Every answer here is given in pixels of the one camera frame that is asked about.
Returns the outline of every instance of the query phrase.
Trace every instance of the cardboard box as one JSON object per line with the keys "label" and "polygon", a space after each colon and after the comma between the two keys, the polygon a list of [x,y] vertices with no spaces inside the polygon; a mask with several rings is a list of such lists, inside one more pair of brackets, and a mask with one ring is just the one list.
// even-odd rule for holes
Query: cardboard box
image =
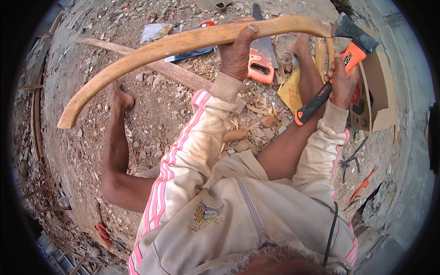
{"label": "cardboard box", "polygon": [[396,124],[396,92],[385,53],[359,63],[361,75],[350,103],[347,126],[375,132]]}

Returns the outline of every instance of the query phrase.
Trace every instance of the leg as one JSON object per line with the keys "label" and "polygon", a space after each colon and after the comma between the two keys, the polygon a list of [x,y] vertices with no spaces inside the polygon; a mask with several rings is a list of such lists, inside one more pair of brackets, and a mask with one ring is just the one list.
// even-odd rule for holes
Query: leg
{"label": "leg", "polygon": [[[309,38],[310,35],[299,33],[296,40],[287,47],[300,62],[298,86],[303,105],[308,103],[323,85],[308,49]],[[301,153],[310,135],[316,131],[318,120],[323,117],[324,111],[325,106],[322,106],[303,126],[292,123],[258,155],[257,160],[270,180],[291,179],[295,175]]]}
{"label": "leg", "polygon": [[108,87],[112,101],[110,122],[104,141],[102,191],[111,204],[142,213],[154,179],[127,175],[128,144],[124,130],[125,111],[134,105],[131,95],[119,89],[117,80]]}

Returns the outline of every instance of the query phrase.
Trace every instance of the bare foot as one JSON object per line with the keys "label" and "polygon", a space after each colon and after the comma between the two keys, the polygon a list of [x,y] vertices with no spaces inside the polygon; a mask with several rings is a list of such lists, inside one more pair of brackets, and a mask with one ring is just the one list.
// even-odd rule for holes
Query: bare foot
{"label": "bare foot", "polygon": [[110,83],[107,89],[109,89],[110,92],[112,108],[121,108],[123,111],[126,111],[135,104],[135,99],[119,88],[117,80]]}
{"label": "bare foot", "polygon": [[310,54],[308,49],[308,40],[310,37],[310,34],[298,33],[296,39],[287,45],[287,50],[298,57],[304,53]]}

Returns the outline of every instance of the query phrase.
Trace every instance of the track jacket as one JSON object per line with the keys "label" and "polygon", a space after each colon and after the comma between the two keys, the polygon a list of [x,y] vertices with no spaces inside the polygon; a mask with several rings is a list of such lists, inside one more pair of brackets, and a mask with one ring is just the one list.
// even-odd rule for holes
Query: track jacket
{"label": "track jacket", "polygon": [[[348,111],[327,102],[291,180],[269,181],[250,151],[217,162],[243,83],[219,73],[197,91],[194,115],[162,158],[139,225],[130,274],[223,274],[262,243],[288,244],[322,263],[334,218],[330,185]],[[357,240],[338,214],[328,267],[351,274]]]}

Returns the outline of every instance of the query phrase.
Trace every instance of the man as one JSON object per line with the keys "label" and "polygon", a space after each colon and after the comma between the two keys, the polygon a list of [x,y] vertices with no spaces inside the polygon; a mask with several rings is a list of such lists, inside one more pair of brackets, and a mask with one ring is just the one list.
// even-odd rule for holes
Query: man
{"label": "man", "polygon": [[[257,32],[252,23],[233,44],[219,46],[221,70],[210,91],[194,93],[194,115],[162,158],[156,180],[126,174],[124,114],[134,99],[117,82],[110,85],[103,195],[110,203],[144,212],[128,260],[130,274],[352,272],[357,240],[351,223],[335,215],[330,178],[338,146],[348,140],[344,126],[357,67],[345,73],[337,58],[325,76],[333,78],[327,104],[303,126],[289,126],[257,158],[248,150],[217,161]],[[300,61],[303,104],[322,86],[309,37],[299,34],[288,46]]]}

